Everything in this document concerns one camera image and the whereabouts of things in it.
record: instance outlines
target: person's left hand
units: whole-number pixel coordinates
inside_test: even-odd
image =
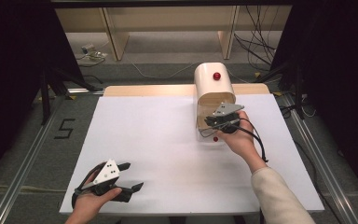
[[[88,184],[99,171],[94,172],[89,179],[85,182]],[[71,216],[68,217],[65,223],[88,223],[90,222],[100,211],[101,207],[116,198],[120,194],[121,188],[115,188],[107,191],[104,195],[97,196],[92,192],[84,192],[77,197],[74,211]]]

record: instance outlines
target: white sleeve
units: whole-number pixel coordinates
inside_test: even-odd
[[[266,167],[254,172],[252,187],[268,224],[315,223],[281,175],[273,169]]]

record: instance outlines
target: gray floor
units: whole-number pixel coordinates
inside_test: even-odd
[[[276,46],[280,32],[269,34],[269,43]],[[243,38],[249,38],[249,33],[239,33]],[[204,62],[224,63],[231,75],[233,83],[250,82],[255,80],[255,73],[263,71],[254,69],[248,62],[255,66],[266,67],[255,57],[249,58],[245,50],[238,44],[233,45],[231,58],[223,60],[216,33],[134,33],[131,34],[124,59],[114,62],[110,55],[110,49],[106,45],[104,34],[68,34],[71,46],[76,57],[81,56],[80,47],[92,43],[97,50],[107,53],[106,61],[93,66],[82,67],[84,75],[93,75],[99,78],[103,84],[94,77],[85,77],[88,83],[106,87],[109,85],[134,85],[134,84],[179,84],[192,83],[193,72],[197,64]],[[255,51],[262,55],[263,50]],[[79,64],[92,64],[79,60]],[[268,83],[271,91],[277,91],[277,81]],[[32,167],[21,187],[20,194],[14,201],[5,223],[63,223],[66,216],[59,214],[59,209],[75,168],[77,157],[83,145],[83,141],[90,125],[98,95],[78,95],[75,99],[65,99],[57,109],[55,119],[47,131],[44,144],[35,156]],[[282,97],[277,98],[278,105],[284,105]],[[309,114],[313,108],[305,107]],[[59,131],[63,119],[74,119],[67,123],[73,132],[68,139],[57,139],[64,133]],[[12,183],[16,173],[21,168],[22,161],[28,155],[41,128],[42,109],[38,96],[35,97],[33,108],[30,109],[28,119],[24,122],[20,132],[13,142],[12,148],[0,161],[0,202],[7,188]],[[346,163],[345,158],[337,154],[337,146],[324,126],[321,118],[316,114],[306,117],[315,141],[322,149],[332,172],[337,177],[339,185],[348,197],[354,213],[358,216],[358,180]],[[293,117],[286,119],[287,126],[297,141],[307,151],[305,142],[301,137]],[[300,155],[313,178],[311,162],[299,150]],[[333,206],[335,213],[342,219],[333,197],[325,185],[320,174],[314,180],[320,188],[322,195]],[[311,214],[317,223],[338,223],[332,211],[326,206],[325,211]],[[246,223],[258,223],[258,214],[245,215]],[[169,223],[167,217],[104,217],[97,216],[92,223]],[[232,217],[189,217],[186,223],[234,223]]]

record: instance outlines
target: cream-colored container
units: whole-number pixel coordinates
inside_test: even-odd
[[[202,63],[194,72],[197,138],[216,142],[215,130],[205,123],[221,103],[235,104],[235,94],[226,67],[222,63]]]

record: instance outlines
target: red ball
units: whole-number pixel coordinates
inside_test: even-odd
[[[213,79],[214,80],[219,80],[220,79],[220,77],[221,77],[221,75],[220,75],[220,73],[213,73]]]

